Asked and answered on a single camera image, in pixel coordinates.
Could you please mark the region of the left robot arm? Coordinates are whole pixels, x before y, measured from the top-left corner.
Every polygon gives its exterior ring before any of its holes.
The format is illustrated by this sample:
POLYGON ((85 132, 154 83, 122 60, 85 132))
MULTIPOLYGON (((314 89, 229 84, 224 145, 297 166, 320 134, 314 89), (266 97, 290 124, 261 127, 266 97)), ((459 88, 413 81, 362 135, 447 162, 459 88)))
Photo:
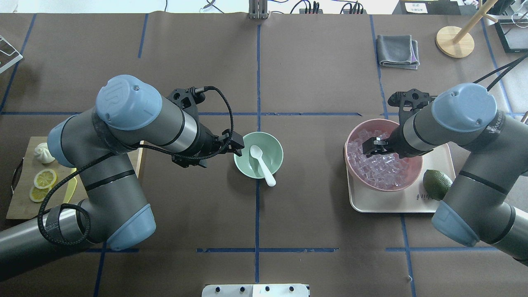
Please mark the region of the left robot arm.
POLYGON ((205 167, 217 154, 242 156, 233 126, 221 135, 200 123, 197 105, 214 86, 174 90, 164 97, 132 75, 118 75, 95 106, 55 126, 51 155, 74 173, 57 182, 32 220, 1 232, 1 280, 106 242, 124 250, 147 239, 156 222, 128 153, 168 154, 181 167, 205 167))

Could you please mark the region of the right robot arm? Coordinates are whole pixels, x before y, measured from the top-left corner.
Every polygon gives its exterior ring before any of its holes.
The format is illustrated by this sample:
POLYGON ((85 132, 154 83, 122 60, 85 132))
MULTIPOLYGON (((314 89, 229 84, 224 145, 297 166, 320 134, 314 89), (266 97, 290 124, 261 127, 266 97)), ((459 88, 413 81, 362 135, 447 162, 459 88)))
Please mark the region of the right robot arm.
POLYGON ((364 142, 362 151, 413 158, 448 142, 469 151, 432 224, 458 244, 483 241, 526 265, 527 213, 505 199, 527 175, 527 135, 527 125, 500 111, 485 87, 461 83, 401 120, 389 138, 364 142))

